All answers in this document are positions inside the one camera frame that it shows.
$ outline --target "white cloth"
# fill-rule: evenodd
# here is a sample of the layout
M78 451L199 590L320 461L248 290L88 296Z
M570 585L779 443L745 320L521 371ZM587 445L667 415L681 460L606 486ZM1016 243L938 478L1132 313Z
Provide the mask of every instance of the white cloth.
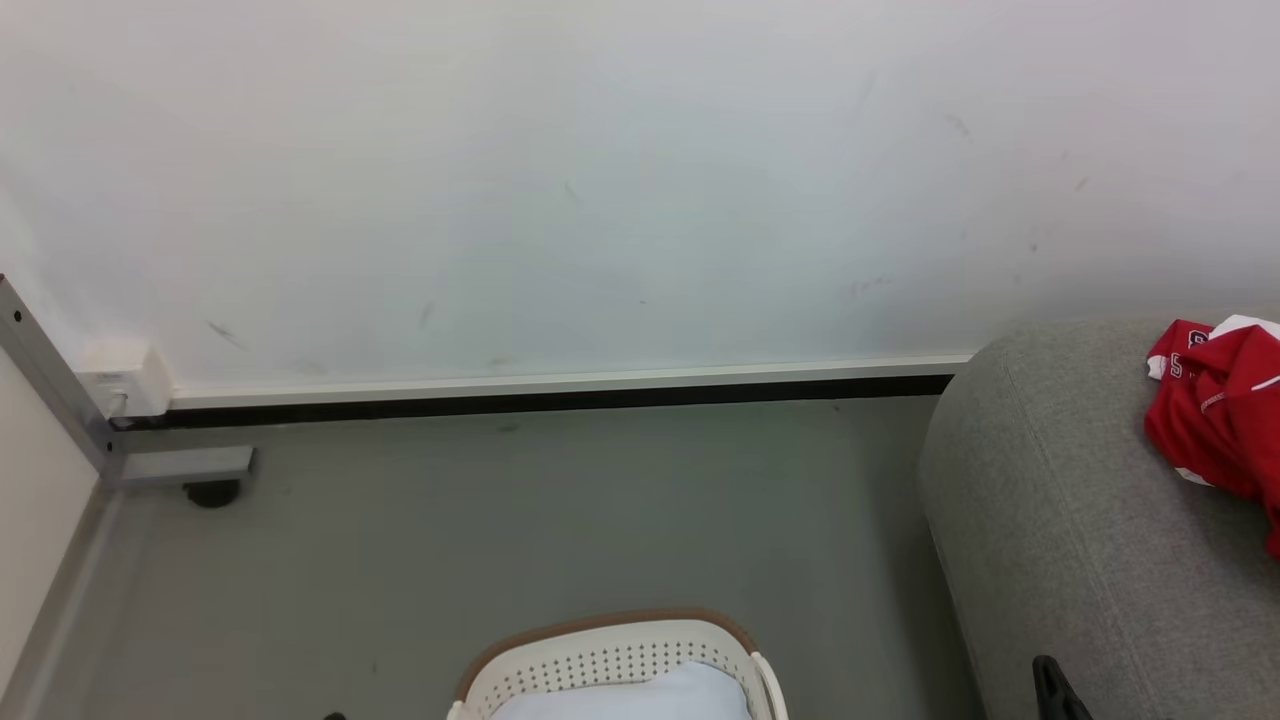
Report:
M1262 318L1251 318L1248 315L1231 315L1230 318L1222 320L1216 328L1213 328L1213 332L1208 333L1208 338L1213 340L1217 336L1222 336L1240 328L1247 328L1249 325L1262 325L1265 331L1271 333L1276 340L1280 340L1280 323L1272 323L1271 320L1263 320Z
M685 662L645 683L521 694L493 720L751 720L737 680Z

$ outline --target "black baseboard trim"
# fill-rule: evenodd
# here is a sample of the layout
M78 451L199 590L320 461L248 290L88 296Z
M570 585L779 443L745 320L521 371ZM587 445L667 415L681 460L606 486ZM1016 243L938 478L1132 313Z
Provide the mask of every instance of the black baseboard trim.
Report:
M951 377L911 375L846 380L438 397L429 400L206 407L198 410L170 410L156 418L116 418L111 423L118 430L175 430L242 425L283 425L292 423L332 423L337 420L378 420L384 418L535 413L543 410L599 410L607 407L712 405L773 400L900 397L941 395L947 383L951 382Z

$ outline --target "gray floor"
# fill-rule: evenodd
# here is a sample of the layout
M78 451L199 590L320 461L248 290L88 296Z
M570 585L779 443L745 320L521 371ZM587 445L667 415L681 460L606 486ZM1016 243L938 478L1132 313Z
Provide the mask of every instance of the gray floor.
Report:
M161 438L253 442L259 482L220 511L174 489L132 497L69 644L95 660L55 684L91 720L443 720L463 666L507 634L699 605L755 635L792 717L980 717L915 500L932 410L806 401Z

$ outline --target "brown basket rim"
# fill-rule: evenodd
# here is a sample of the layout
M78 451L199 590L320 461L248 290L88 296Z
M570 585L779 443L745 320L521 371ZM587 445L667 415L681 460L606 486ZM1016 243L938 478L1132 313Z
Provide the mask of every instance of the brown basket rim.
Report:
M717 625L728 634L733 635L733 639L742 646L742 650L745 650L748 655L759 652L759 647L756 647L755 641L751 639L751 635L749 635L746 630L744 630L728 615L716 610L707 610L705 607L669 607L611 612L608 615L595 615L591 618L570 620L568 623L559 623L545 628L535 628L493 643L475 660L472 660L471 665L467 666L466 673L462 675L462 680L458 683L457 700L466 702L467 693L471 692L471 685L475 683L476 676L480 675L480 671L484 670L485 665L508 650L561 635L581 633L584 630L595 630L612 625L630 625L632 623L653 623L655 620L701 620L704 623L710 623L712 625Z

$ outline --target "white electrical box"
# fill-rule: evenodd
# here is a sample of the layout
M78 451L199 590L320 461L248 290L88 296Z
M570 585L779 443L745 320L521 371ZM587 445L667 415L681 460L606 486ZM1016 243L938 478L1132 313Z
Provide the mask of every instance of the white electrical box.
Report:
M106 418L164 415L173 395L169 369L155 348L141 343L95 347L76 377Z

